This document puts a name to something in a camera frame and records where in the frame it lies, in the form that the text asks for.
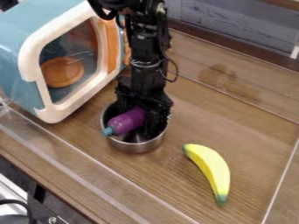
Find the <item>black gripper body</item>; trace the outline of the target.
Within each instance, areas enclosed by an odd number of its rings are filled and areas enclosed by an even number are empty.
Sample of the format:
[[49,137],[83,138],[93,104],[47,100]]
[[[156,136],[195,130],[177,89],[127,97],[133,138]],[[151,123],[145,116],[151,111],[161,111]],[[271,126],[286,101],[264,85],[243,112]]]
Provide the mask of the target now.
[[123,95],[135,99],[135,105],[147,111],[157,107],[171,107],[173,101],[164,92],[168,62],[131,61],[131,73],[120,75],[116,86],[116,98]]

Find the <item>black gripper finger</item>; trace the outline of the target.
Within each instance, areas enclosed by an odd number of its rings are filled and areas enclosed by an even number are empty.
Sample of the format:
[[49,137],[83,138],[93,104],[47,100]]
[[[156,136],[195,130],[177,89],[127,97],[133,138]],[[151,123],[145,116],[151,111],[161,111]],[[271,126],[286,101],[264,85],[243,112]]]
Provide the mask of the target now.
[[117,107],[117,113],[123,114],[127,111],[129,111],[135,107],[135,99],[128,96],[120,95],[116,99],[116,107]]
[[157,137],[163,133],[168,124],[169,114],[169,107],[157,107],[149,110],[144,124],[144,133],[149,139]]

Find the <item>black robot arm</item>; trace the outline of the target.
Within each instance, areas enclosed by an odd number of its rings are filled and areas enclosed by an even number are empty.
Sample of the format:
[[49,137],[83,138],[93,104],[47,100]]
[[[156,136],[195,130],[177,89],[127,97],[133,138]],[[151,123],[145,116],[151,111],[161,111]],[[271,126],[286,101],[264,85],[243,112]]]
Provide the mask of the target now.
[[164,0],[88,0],[104,20],[125,29],[131,75],[117,78],[116,112],[103,129],[108,136],[156,137],[167,126],[172,100],[164,92],[171,46]]

